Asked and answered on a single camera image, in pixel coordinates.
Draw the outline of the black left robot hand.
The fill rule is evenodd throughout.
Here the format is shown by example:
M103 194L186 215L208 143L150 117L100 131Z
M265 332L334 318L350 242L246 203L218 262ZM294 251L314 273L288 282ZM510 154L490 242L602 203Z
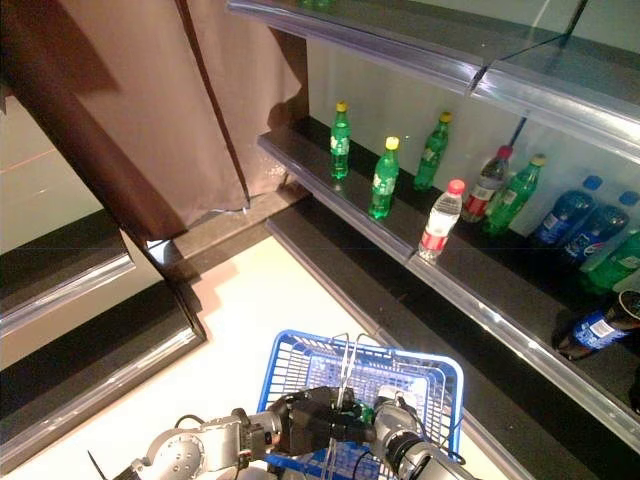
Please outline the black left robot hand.
M279 441L274 451L288 456L313 453L327 448L330 440L338 442L371 443L376 430L370 422L360 419L362 407L354 391L343 392L342 406L338 406L340 389L322 386L290 393L268 407L279 421L276 432Z

